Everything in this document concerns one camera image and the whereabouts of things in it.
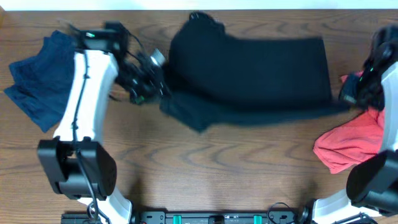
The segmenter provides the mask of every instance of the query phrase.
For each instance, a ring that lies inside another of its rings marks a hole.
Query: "black cable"
[[[286,203],[284,203],[284,202],[277,202],[277,203],[271,205],[271,207],[269,207],[268,212],[267,212],[267,217],[268,217],[268,219],[269,219],[270,222],[272,222],[273,224],[280,224],[280,223],[276,223],[276,222],[274,221],[274,218],[271,218],[271,217],[269,216],[269,213],[271,212],[271,210],[272,210],[276,205],[285,205],[285,206],[294,214],[294,216],[293,216],[293,221],[291,221],[291,222],[289,222],[289,223],[286,223],[286,224],[293,224],[293,223],[296,222],[296,219],[297,219],[296,213],[293,211],[293,209],[291,209],[291,208],[290,208]]]
[[[140,62],[140,59],[137,56],[135,56],[134,54],[132,54],[130,51],[127,51],[127,54],[129,54],[133,58],[137,59],[138,62]]]
[[[93,188],[93,185],[91,184],[91,180],[88,177],[87,171],[86,171],[86,169],[85,169],[85,167],[83,165],[83,158],[81,156],[81,151],[80,151],[79,147],[77,146],[77,133],[76,133],[76,131],[78,129],[77,116],[78,116],[78,113],[79,113],[79,107],[80,107],[81,99],[83,97],[83,92],[84,92],[84,89],[86,87],[86,81],[89,78],[89,76],[87,75],[87,73],[88,73],[88,59],[87,59],[87,53],[86,53],[85,50],[83,51],[83,55],[84,55],[84,58],[85,58],[86,70],[85,70],[85,74],[83,76],[83,84],[81,86],[79,99],[78,99],[77,104],[76,104],[75,115],[73,116],[73,122],[72,122],[72,133],[73,133],[73,141],[72,141],[72,143],[73,144],[72,144],[72,147],[73,147],[73,149],[74,149],[74,151],[76,153],[76,157],[77,157],[77,161],[78,161],[78,165],[79,165],[79,168],[81,170],[81,173],[83,174],[83,176],[84,176],[84,178],[85,178],[85,180],[87,182],[88,190],[90,191],[91,197],[93,198],[95,213],[94,213],[94,215],[92,215],[91,212],[90,212],[90,214],[88,214],[89,215],[89,219],[92,222],[96,222],[98,220],[97,198],[95,196],[94,188]]]
[[[146,53],[146,51],[145,51],[145,47],[143,46],[143,44],[141,43],[141,41],[139,41],[138,37],[136,37],[135,35],[133,35],[132,33],[130,33],[130,31],[128,31],[128,32],[129,32],[130,36],[132,36],[132,37],[137,41],[137,43],[138,43],[139,46],[141,47],[141,50],[143,51],[143,53],[144,53],[145,55],[147,55],[147,53]]]
[[[91,209],[92,209],[93,205],[94,205],[94,203],[91,202],[87,206],[87,213],[91,214]],[[101,210],[98,210],[98,212],[99,212],[99,215],[105,219],[106,224],[111,224],[111,220],[109,219],[109,217],[107,217]]]
[[[116,97],[114,97],[113,95],[109,94],[109,99],[116,101],[116,102],[122,102],[121,100],[117,99]]]

